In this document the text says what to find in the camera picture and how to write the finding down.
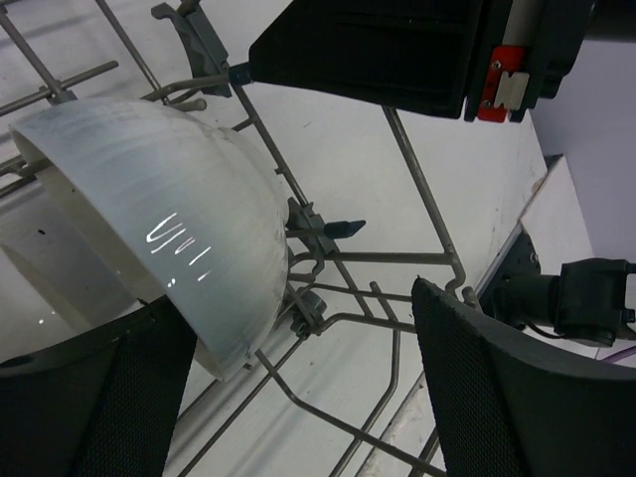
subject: gray wire rack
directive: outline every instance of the gray wire rack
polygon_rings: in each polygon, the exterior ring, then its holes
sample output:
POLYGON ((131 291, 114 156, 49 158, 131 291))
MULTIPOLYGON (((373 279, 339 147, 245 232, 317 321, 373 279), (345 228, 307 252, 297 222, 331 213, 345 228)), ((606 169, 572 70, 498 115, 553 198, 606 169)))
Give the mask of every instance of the gray wire rack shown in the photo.
MULTIPOLYGON (((77 97, 71 90, 74 85, 95 78, 105 72, 118 67, 118 63, 116 61, 110 61, 101 65, 97 65, 94 68, 71 78, 63 80, 54 78, 43 61, 31 49, 25 38, 21 35, 21 33, 9 19, 6 5, 10 3, 13 2, 5 1, 3 3, 0 3, 0 26, 5 30, 9 38, 18 47, 20 52, 31 64, 33 69, 42 78, 45 85, 43 85, 38 91, 34 91, 33 93, 28 94, 24 97, 20 97, 7 104, 1 105, 0 116, 17 111, 23 107, 26 107, 43 99, 47 100, 52 105, 77 99, 77 97)), ((114 13, 110 9, 106 1, 95 0, 95 3, 114 30, 117 37, 123 43, 125 49, 128 51, 136 65, 139 67, 142 74, 147 79, 150 86, 152 87, 152 91, 142 96, 142 99, 146 99, 149 101, 162 101, 169 107, 176 107, 183 111, 203 110, 207 107, 204 99, 189 99, 197 94, 202 88, 229 84, 247 115, 247 118, 244 121, 234 126, 234 130, 241 131, 253 126, 260 135, 276 164, 276 173, 284 177, 294 195, 295 200, 297 201, 297 204, 301 208, 311 207, 309 201, 307 200, 307 197, 296 181, 296 178, 294 177, 292 171, 287 165, 287 162, 280 153, 280 150, 269 134, 265 124, 254 108, 242 85, 232 84, 228 74, 219 74, 202 78, 184 79, 162 86, 159 80, 152 73, 151 69, 149 68, 133 42, 124 31, 123 27, 115 17, 114 13), (179 91, 185 92, 172 99, 169 98, 171 94, 179 91)), ((177 12, 179 12, 180 9, 183 10, 184 8, 191 8, 192 6, 189 4, 196 5, 197 3, 198 2, 185 0, 177 9, 177 12)), ((258 396, 265 385, 267 385, 267 383, 269 383, 271 380, 274 380, 278 384, 278 386, 284 391, 287 397, 294 404, 304 409, 305 411, 315 415, 316 417, 332 424, 333 426, 351 434, 351 436, 353 437, 351 444, 344 451, 340 460, 329 474, 329 477, 338 477, 342 474, 346 466, 351 461, 353 455, 358 451, 363 442, 371 444, 373 447, 389 454, 395 459, 398 459, 410 465, 411 472, 408 474, 409 477, 416 477, 421 475, 431 475, 439 477, 446 475, 442 470, 437 469, 430 464, 430 461, 436 450, 438 449, 439 445, 436 430, 433 430, 418 456, 410 455, 400 450, 399 448, 390 445, 387 442, 382 441, 381 439, 373 437, 369 434, 369 430, 377 421, 382 412, 385 410, 398 385, 400 335, 401 333, 415 333, 415 329, 414 325, 400 322, 390 305, 391 301, 410 302, 409 296, 383 293, 380 290, 378 284, 375 282, 371 283, 370 290, 361 290, 354 281, 351 273, 347 268, 346 263, 413 263, 449 266, 452 268, 454 277, 445 285, 445 289, 448 293, 451 293, 455 296, 466 279, 466 273, 462 262, 455 250, 453 240, 450 236, 450 233, 448 232, 446 224, 444 223, 444 219, 440 214, 439 208, 437 207, 430 187, 428 186, 426 178, 419 166, 417 157, 410 144, 406 131, 404 130, 404 127, 402 126, 402 123, 399 119, 398 112, 392 107, 383 107, 383 111, 387 118, 389 127, 393 132, 393 135, 397 142, 397 146, 399 147, 401 155, 403 156, 403 159, 406 163, 406 167, 410 172, 414 185, 421 196, 424 207, 428 212, 428 215, 442 244, 443 252, 342 252, 334 244, 329 252, 322 253, 320 255, 320 260, 333 261, 339 273, 345 280, 347 287, 340 287, 317 282, 316 279, 323 268, 321 266, 314 267, 314 270, 311 273, 293 273, 293 267, 298 263, 316 259, 315 252, 310 251, 295 255, 290 261, 290 278, 293 278, 293 281, 304 281, 307 284, 298 289, 294 288, 291 284, 287 285, 287 297, 290 300, 284 307, 284 309, 281 310, 279 316, 284 315, 290 309, 296 307, 297 311, 301 314, 301 316, 306 321, 306 324, 308 325, 308 334, 300 337, 276 363, 271 363, 262 351, 255 352, 254 355, 267 370, 267 375, 253 388, 249 395, 238 405, 238 407, 214 433, 214 435, 212 435, 208 439, 204 446, 197 452, 195 457, 181 471, 181 473, 179 474, 180 477, 185 477, 192 471, 192 469, 194 469, 194 467, 201 461, 201 459, 206 455, 210 448, 215 445, 215 443, 224 435, 224 433, 230 428, 230 426, 239 417, 239 415, 249 406, 249 404, 258 396), (329 290, 332 292, 353 295, 360 306, 362 314, 337 313, 325 320, 317 320, 316 317, 312 315, 312 313, 307 309, 307 306, 302 299, 303 296, 310 290, 316 289, 329 290), (373 315, 366 301, 370 298, 379 301, 383 310, 387 314, 388 319, 378 318, 373 315), (324 412, 323 410, 300 399, 278 373, 278 371, 285 365, 285 363, 287 363, 287 361, 294 355, 294 353, 302 346, 308 336, 319 336, 327 330, 331 329, 335 324, 342 321, 354 322, 367 326, 382 327, 393 331, 391 375, 389 384, 387 386, 387 389, 373 408, 372 412, 369 414, 364 424, 360 428, 344 422, 338 417, 324 412)), ((7 174, 13 174, 17 176, 17 180, 10 183, 8 186, 0 189, 0 199, 14 193, 27 184, 36 181, 36 174, 46 167, 51 167, 51 164, 43 162, 41 164, 26 166, 24 160, 20 156, 13 157, 0 163, 0 177, 7 174)), ((466 303, 473 307, 479 306, 475 296, 475 292, 472 288, 464 287, 461 292, 466 303)), ((177 424, 182 422, 184 420, 184 417, 190 414, 193 409, 201 405, 204 397, 207 396, 218 385, 218 381, 212 381, 212 383, 207 386, 204 391, 181 413, 177 424)))

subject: dishwasher rack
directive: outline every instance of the dishwasher rack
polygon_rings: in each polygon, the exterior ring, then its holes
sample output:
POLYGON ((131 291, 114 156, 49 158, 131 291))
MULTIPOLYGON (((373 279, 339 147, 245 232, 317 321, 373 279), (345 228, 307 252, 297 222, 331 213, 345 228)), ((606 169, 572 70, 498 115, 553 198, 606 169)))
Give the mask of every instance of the dishwasher rack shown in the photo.
MULTIPOLYGON (((0 26, 5 30, 9 38, 13 41, 13 43, 24 55, 27 61, 31 64, 33 69, 42 78, 45 85, 42 86, 38 91, 34 91, 33 93, 28 94, 24 97, 20 97, 7 104, 1 105, 0 116, 6 115, 13 111, 17 111, 42 99, 46 99, 52 105, 77 99, 77 97, 71 90, 74 85, 86 80, 90 80, 96 76, 99 76, 118 67, 118 63, 116 61, 110 61, 102 65, 95 66, 94 68, 71 78, 67 78, 64 80, 55 79, 49 72, 43 61, 31 49, 25 38, 11 22, 5 6, 9 3, 13 2, 0 3, 0 26)), ((294 195, 294 201, 290 203, 292 205, 292 216, 295 215, 299 223, 303 224, 303 226, 301 226, 301 229, 311 229, 312 227, 315 227, 316 221, 318 221, 318 225, 320 225, 320 217, 316 216, 313 213, 312 204, 310 204, 307 197, 305 196, 292 171, 287 165, 287 162, 283 158, 276 143, 269 134, 265 124, 263 123, 258 112, 250 101, 247 93, 245 92, 243 86, 246 85, 248 81, 237 80, 237 77, 233 76, 230 66, 227 64, 227 62, 224 63, 222 59, 221 63, 223 64, 223 68, 222 71, 217 75, 184 79, 162 86, 159 80, 152 73, 150 67, 147 65, 146 61, 143 59, 131 39, 126 34, 122 25, 119 23, 118 19, 115 17, 114 13, 106 3, 106 0, 95 0, 95 3, 114 30, 114 33, 123 43, 123 46, 125 47, 127 52, 130 54, 136 65, 139 67, 141 73, 145 76, 148 83, 152 87, 152 91, 142 96, 142 99, 161 101, 168 107, 175 107, 182 111, 203 110, 207 107, 207 104, 202 98, 191 100, 191 98, 195 94, 200 92, 202 88, 209 88, 212 86, 229 86, 234 94, 237 96, 247 115, 247 118, 239 124, 235 125, 233 130, 242 131, 251 126, 256 129, 276 164, 275 172, 278 175, 284 177, 294 195), (184 92, 176 97, 169 97, 170 95, 180 91, 184 92)), ((182 4, 175 10, 175 12, 181 14, 184 18, 191 12, 195 11, 195 9, 203 14, 203 11, 198 4, 199 2, 196 0, 184 0, 182 4)), ((179 474, 180 477, 185 477, 190 473, 190 471, 192 471, 192 469, 205 456, 210 448, 223 436, 223 434, 228 430, 233 422, 239 417, 239 415, 245 410, 245 408, 249 406, 249 404, 256 398, 256 396, 265 387, 265 385, 271 380, 274 380, 278 384, 278 386, 284 391, 287 397, 294 404, 301 407, 305 411, 315 415, 316 417, 323 419, 333 426, 352 435, 353 439, 351 441, 351 444, 347 447, 345 452, 342 454, 342 457, 333 468, 332 472, 329 474, 330 477, 338 477, 342 474, 345 467, 351 461, 353 455, 356 453, 363 442, 371 444, 373 447, 389 454, 395 459, 398 459, 410 465, 411 472, 408 474, 409 477, 421 475, 445 475, 442 470, 430 465, 430 461, 439 446, 439 441, 435 430, 433 430, 433 432, 425 442, 425 445, 418 456, 410 455, 398 449, 397 447, 369 434, 369 430, 376 422, 378 417, 382 414, 389 400, 394 395, 398 384, 400 334, 415 333, 415 329, 414 325, 412 324, 400 322, 390 305, 391 301, 408 303, 410 302, 409 296, 383 293, 378 284, 375 282, 371 283, 369 290, 360 289, 354 281, 352 275, 350 274, 346 262, 355 261, 368 263, 413 263, 449 266, 452 268, 454 277, 445 285, 445 290, 453 295, 457 294, 457 291, 462 287, 466 279, 466 273, 464 271, 462 262, 455 250, 453 240, 444 223, 444 219, 440 214, 439 208, 437 207, 430 187, 428 186, 426 178, 419 166, 417 157, 415 156, 406 131, 398 116, 398 112, 392 107, 383 107, 383 111, 387 118, 389 127, 391 128, 391 131, 397 142, 397 146, 401 152, 401 155, 403 156, 406 167, 408 168, 414 185, 421 196, 424 207, 443 246, 444 252, 342 252, 338 249, 338 247, 332 240, 331 242, 329 242, 328 247, 324 246, 324 244, 326 243, 324 241, 324 238, 322 239, 322 241, 317 238, 309 238, 308 240, 306 240, 305 244, 309 245, 308 251, 296 254, 292 257, 292 259, 290 260, 289 273, 290 281, 304 282, 305 285, 299 288, 294 288, 290 283, 287 284, 284 306, 279 314, 279 317, 281 317, 289 312, 293 312, 295 316, 294 330, 296 331, 298 340, 276 363, 271 363, 269 359, 264 355, 264 353, 260 350, 254 353, 254 355, 267 370, 267 375, 240 403, 240 405, 221 425, 221 427, 215 432, 215 434, 209 438, 209 440, 198 451, 195 457, 181 471, 181 473, 179 474), (295 265, 308 260, 316 261, 316 266, 314 266, 311 273, 301 274, 294 273, 292 271, 295 265), (347 287, 334 286, 326 283, 319 283, 316 281, 318 275, 324 268, 325 260, 334 262, 336 268, 345 280, 347 287), (333 292, 353 295, 360 306, 362 314, 337 313, 327 319, 322 319, 321 314, 319 312, 317 313, 315 309, 312 309, 312 307, 316 306, 315 302, 309 301, 307 299, 307 297, 311 296, 312 294, 311 290, 329 290, 333 292), (367 299, 378 300, 388 319, 375 317, 366 301, 367 299), (278 373, 281 367, 293 356, 296 350, 298 350, 309 337, 317 337, 323 332, 326 332, 333 325, 341 321, 355 322, 360 325, 382 327, 393 331, 392 365, 389 385, 361 428, 344 422, 338 417, 324 412, 321 409, 300 399, 278 373)), ((51 167, 51 164, 48 163, 48 161, 27 166, 20 156, 13 157, 0 163, 0 176, 12 174, 17 177, 14 182, 0 189, 0 199, 14 193, 27 184, 36 181, 36 174, 47 167, 51 167)), ((473 307, 479 307, 475 292, 472 288, 464 287, 461 290, 461 293, 464 301, 467 304, 473 307)), ((188 406, 181 413, 179 419, 177 420, 177 423, 182 421, 187 414, 189 414, 194 408, 199 406, 204 397, 209 394, 219 383, 220 382, 218 381, 212 381, 212 383, 206 389, 204 389, 204 391, 190 404, 190 406, 188 406)))

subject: white wall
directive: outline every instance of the white wall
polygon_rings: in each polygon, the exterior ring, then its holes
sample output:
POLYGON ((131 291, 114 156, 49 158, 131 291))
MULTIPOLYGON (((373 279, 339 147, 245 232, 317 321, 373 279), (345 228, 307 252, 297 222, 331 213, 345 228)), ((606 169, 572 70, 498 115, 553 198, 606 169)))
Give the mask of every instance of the white wall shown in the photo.
POLYGON ((544 153, 567 156, 594 253, 636 261, 636 44, 584 42, 533 119, 544 153))

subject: dish rack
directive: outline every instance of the dish rack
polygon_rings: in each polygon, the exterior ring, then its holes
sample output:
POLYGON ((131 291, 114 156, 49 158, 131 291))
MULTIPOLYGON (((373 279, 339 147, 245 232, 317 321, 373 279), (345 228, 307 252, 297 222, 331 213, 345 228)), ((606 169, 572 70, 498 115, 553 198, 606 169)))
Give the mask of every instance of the dish rack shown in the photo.
MULTIPOLYGON (((12 23, 5 2, 0 4, 0 26, 7 33, 9 38, 20 50, 22 55, 31 64, 44 82, 39 90, 31 94, 17 98, 9 103, 0 105, 0 116, 17 111, 40 100, 47 100, 51 105, 77 99, 72 88, 81 82, 91 80, 105 72, 118 67, 118 63, 110 61, 98 65, 90 70, 86 70, 76 76, 58 80, 47 69, 45 63, 31 49, 20 31, 12 23)), ((210 448, 224 435, 233 425, 239 415, 258 396, 267 383, 274 380, 284 391, 287 397, 297 406, 314 416, 323 419, 344 432, 351 434, 352 441, 349 447, 342 454, 340 460, 329 474, 330 477, 337 477, 342 474, 345 467, 351 461, 352 456, 359 450, 363 442, 371 444, 386 454, 398 459, 411 467, 409 476, 433 475, 442 476, 445 473, 430 465, 430 461, 438 448, 438 439, 435 431, 426 440, 418 456, 410 455, 399 448, 376 438, 369 434, 369 430, 377 421, 378 417, 385 410, 387 403, 395 393, 399 373, 399 349, 400 335, 402 333, 414 333, 414 325, 400 322, 394 313, 391 302, 410 302, 410 296, 383 293, 379 286, 372 282, 370 289, 361 289, 354 281, 353 276, 347 268, 348 262, 367 263, 401 263, 401 264, 426 264, 445 265, 452 269, 453 278, 445 285, 445 290, 453 295, 461 291, 463 300, 473 307, 479 307, 475 292, 470 287, 462 288, 466 279, 466 273, 459 258, 453 240, 435 203, 433 194, 428 186, 426 178, 419 166, 417 157, 409 142, 406 131, 400 121, 398 112, 391 107, 383 107, 388 125, 397 142, 397 146, 403 156, 406 167, 412 177, 413 183, 421 196, 421 200, 432 221, 437 236, 443 247, 443 252, 343 252, 340 251, 334 237, 326 233, 329 224, 325 224, 321 216, 313 211, 310 203, 303 192, 293 172, 289 168, 283 155, 281 154, 274 139, 269 134, 267 127, 261 119, 258 111, 252 104, 245 87, 250 83, 247 65, 231 67, 228 62, 228 54, 223 43, 216 35, 212 25, 205 16, 198 1, 185 0, 181 5, 173 10, 166 4, 153 8, 152 14, 155 18, 169 18, 175 28, 180 33, 182 41, 184 37, 184 47, 188 54, 193 78, 179 80, 167 85, 161 85, 154 76, 152 70, 141 56, 136 46, 133 44, 119 20, 108 6, 106 0, 95 0, 95 3, 107 22, 112 27, 114 34, 122 42, 123 46, 134 60, 142 75, 147 79, 151 91, 141 98, 149 101, 161 101, 168 107, 174 107, 182 111, 203 110, 207 107, 206 101, 202 98, 192 99, 195 94, 202 91, 204 94, 213 94, 229 97, 235 94, 242 105, 246 119, 233 127, 235 131, 242 131, 253 127, 264 142, 267 150, 271 154, 276 164, 276 174, 282 176, 293 193, 293 198, 289 200, 290 220, 287 224, 287 235, 289 238, 299 238, 305 245, 306 251, 292 254, 290 258, 289 283, 286 288, 286 295, 283 307, 279 314, 279 321, 283 317, 291 317, 292 330, 297 336, 297 340, 288 351, 277 362, 272 363, 262 351, 256 351, 254 355, 267 370, 267 375, 255 386, 249 395, 238 405, 230 417, 212 435, 205 445, 198 451, 195 457, 185 466, 179 474, 181 477, 188 475, 197 463, 206 455, 210 448), (312 270, 308 273, 298 273, 294 267, 301 262, 315 262, 312 270), (346 287, 320 283, 317 280, 325 267, 325 262, 333 262, 342 275, 346 287), (291 282, 302 283, 302 286, 295 287, 291 282), (327 318, 323 317, 326 309, 325 303, 315 293, 316 290, 328 290, 347 295, 352 295, 361 313, 336 313, 327 318), (378 300, 388 319, 374 316, 367 300, 378 300), (392 330, 392 361, 389 385, 376 403, 374 409, 369 414, 361 428, 355 427, 330 413, 309 404, 297 396, 288 386, 287 382, 280 375, 279 370, 294 355, 294 353, 309 338, 317 337, 331 329, 333 325, 343 322, 354 322, 361 326, 382 327, 392 330)), ((41 163, 27 166, 20 156, 16 156, 0 163, 0 177, 13 175, 15 180, 0 188, 0 199, 15 193, 26 185, 37 181, 37 173, 44 168, 51 167, 49 163, 41 163)), ((344 225, 345 230, 341 231, 341 237, 347 234, 354 234, 355 230, 349 228, 351 224, 344 225)), ((204 397, 207 396, 216 386, 218 381, 213 381, 204 391, 184 409, 179 417, 179 421, 191 413, 193 409, 201 405, 204 397)))

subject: red component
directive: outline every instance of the red component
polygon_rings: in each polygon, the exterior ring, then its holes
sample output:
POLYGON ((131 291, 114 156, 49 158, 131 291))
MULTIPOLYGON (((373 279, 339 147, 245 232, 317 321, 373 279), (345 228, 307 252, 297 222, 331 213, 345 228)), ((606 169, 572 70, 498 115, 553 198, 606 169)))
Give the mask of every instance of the red component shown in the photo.
POLYGON ((481 93, 480 106, 477 110, 479 119, 490 122, 504 122, 506 120, 508 109, 504 106, 493 107, 499 80, 503 72, 514 73, 521 69, 525 52, 523 47, 497 47, 493 50, 484 90, 481 93), (491 106, 484 107, 482 104, 491 104, 491 106))

